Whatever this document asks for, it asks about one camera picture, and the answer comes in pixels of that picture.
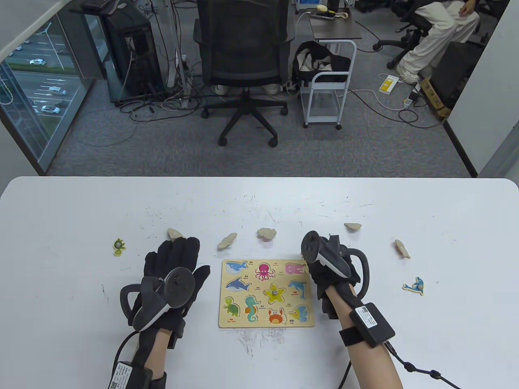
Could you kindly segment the person's right hand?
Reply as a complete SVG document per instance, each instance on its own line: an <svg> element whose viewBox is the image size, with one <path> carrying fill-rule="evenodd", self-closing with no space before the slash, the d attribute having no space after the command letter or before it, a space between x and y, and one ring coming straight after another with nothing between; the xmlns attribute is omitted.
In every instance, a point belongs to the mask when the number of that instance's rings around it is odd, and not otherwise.
<svg viewBox="0 0 519 389"><path fill-rule="evenodd" d="M322 300L322 311L328 315L329 319L339 319L331 298L327 295L328 287L334 287L341 299L353 309L363 306L363 302L354 295L351 287L361 282L359 274L356 272L350 256L346 256L345 263L348 264L352 271L351 276L343 278L325 265L321 265L318 261L308 263L308 269L313 281L317 285L317 298Z"/></svg>

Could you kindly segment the person's left hand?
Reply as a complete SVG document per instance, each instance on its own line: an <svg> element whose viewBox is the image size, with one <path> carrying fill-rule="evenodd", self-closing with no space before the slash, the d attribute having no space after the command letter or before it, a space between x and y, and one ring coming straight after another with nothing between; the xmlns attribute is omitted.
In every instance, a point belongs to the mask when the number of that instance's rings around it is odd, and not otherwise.
<svg viewBox="0 0 519 389"><path fill-rule="evenodd" d="M166 330L172 333L172 338L183 337L185 317L197 299L202 285L210 275L210 266L196 267L200 241L196 237L180 237L174 241L164 241L157 252L149 252L145 257L144 276L165 278L173 269L185 267L191 271L195 280L193 292L187 302L177 309L169 309L150 325L156 330Z"/></svg>

